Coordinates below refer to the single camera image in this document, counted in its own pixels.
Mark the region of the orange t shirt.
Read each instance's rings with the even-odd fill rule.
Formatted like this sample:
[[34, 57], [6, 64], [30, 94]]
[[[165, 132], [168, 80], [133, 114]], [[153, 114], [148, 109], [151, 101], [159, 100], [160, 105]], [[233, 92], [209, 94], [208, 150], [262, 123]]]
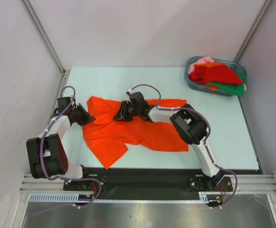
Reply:
[[209, 87], [212, 91], [219, 90], [219, 87], [216, 86], [216, 85], [213, 84], [213, 83], [205, 83], [204, 85], [207, 86], [207, 87]]
[[105, 169], [109, 169], [128, 151], [129, 144], [160, 152], [189, 150], [171, 123], [145, 122], [138, 116], [130, 122], [113, 121], [120, 106], [120, 101], [96, 96], [87, 101], [88, 112], [95, 117], [95, 121], [83, 126], [84, 141]]

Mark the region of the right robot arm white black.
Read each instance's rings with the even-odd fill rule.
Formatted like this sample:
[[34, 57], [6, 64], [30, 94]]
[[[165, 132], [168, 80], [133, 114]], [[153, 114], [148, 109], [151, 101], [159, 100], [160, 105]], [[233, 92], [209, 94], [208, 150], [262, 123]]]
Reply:
[[210, 126], [205, 117], [189, 104], [181, 107], [163, 107], [159, 102], [157, 105], [148, 104], [140, 92], [127, 94], [129, 100], [121, 102], [113, 120], [130, 122], [138, 116], [150, 123], [172, 124], [180, 138], [193, 147], [201, 164], [205, 186], [209, 190], [217, 190], [222, 185], [223, 172], [207, 144]]

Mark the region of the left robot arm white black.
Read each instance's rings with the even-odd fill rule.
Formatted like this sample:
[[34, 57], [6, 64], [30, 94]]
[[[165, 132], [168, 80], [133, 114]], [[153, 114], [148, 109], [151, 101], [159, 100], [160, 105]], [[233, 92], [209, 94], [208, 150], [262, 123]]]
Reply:
[[91, 179], [83, 165], [68, 161], [62, 138], [73, 124], [83, 127], [95, 118], [81, 104], [76, 104], [73, 97], [59, 98], [57, 104], [46, 129], [26, 142], [30, 172], [35, 179], [71, 179], [79, 189], [85, 190]]

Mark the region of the pink t shirt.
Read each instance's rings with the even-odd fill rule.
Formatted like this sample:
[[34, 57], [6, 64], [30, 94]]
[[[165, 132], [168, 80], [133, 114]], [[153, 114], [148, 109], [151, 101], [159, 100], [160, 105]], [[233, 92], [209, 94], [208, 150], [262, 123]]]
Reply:
[[210, 56], [206, 57], [192, 57], [188, 60], [189, 68], [188, 75], [195, 71], [195, 65], [197, 64], [206, 64], [206, 63], [214, 63], [214, 60]]

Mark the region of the red t shirt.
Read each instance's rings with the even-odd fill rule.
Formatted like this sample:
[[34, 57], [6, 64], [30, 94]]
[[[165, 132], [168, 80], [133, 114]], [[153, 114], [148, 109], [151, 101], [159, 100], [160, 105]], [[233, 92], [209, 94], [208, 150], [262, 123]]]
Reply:
[[243, 82], [232, 69], [223, 64], [211, 67], [197, 65], [195, 66], [195, 70], [189, 74], [189, 79], [197, 84], [215, 82], [227, 85], [239, 85]]

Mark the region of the green t shirt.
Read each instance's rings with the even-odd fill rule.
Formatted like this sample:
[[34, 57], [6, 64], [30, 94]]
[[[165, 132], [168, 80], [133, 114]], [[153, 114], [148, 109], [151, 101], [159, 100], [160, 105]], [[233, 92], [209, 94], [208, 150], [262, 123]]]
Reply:
[[222, 84], [218, 82], [210, 82], [210, 83], [213, 83], [219, 87], [219, 90], [216, 90], [215, 92], [221, 92], [223, 95], [243, 96], [247, 89], [247, 86], [245, 83], [246, 77], [244, 74], [239, 74], [237, 76], [239, 79], [242, 80], [242, 83], [236, 84], [236, 85]]

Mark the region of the blue plastic basket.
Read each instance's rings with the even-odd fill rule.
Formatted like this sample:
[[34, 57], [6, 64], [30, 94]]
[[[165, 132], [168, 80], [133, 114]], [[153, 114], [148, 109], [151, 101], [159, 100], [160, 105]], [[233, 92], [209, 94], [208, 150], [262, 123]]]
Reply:
[[243, 96], [247, 72], [233, 62], [207, 57], [191, 57], [184, 78], [189, 88], [224, 96]]

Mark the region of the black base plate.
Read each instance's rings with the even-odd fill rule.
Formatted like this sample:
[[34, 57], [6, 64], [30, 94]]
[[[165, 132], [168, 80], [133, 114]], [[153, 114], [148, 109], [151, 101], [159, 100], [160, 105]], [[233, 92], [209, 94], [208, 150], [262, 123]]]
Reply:
[[193, 193], [221, 192], [231, 193], [235, 182], [232, 174], [223, 171], [223, 178], [209, 190], [205, 185], [200, 169], [123, 169], [123, 168], [87, 168], [87, 178], [100, 181], [65, 182], [65, 191], [101, 191], [104, 196], [146, 196], [154, 199], [178, 199]]

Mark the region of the aluminium frame rail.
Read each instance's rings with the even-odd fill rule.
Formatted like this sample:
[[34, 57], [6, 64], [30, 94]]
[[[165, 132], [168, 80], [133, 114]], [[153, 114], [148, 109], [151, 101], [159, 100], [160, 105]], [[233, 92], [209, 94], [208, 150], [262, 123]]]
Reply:
[[237, 175], [236, 194], [276, 194], [276, 181], [269, 175]]

